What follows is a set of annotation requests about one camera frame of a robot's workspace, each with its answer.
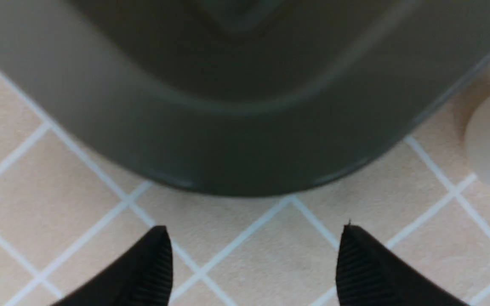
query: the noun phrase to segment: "floor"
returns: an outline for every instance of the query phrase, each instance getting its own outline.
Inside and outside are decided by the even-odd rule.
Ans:
[[[46,306],[165,224],[173,306],[336,306],[338,238],[351,218],[451,293],[490,306],[490,189],[462,147],[489,95],[490,66],[349,178],[237,200],[176,192],[112,165],[0,77],[0,305]]]

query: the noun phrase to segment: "tiled floor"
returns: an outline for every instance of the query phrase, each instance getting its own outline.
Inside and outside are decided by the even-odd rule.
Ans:
[[[77,144],[0,78],[0,305],[46,306],[149,227],[169,227],[174,306],[338,304],[351,218],[472,305],[490,306],[490,189],[462,139],[490,66],[384,157],[309,192],[210,198],[144,181]]]

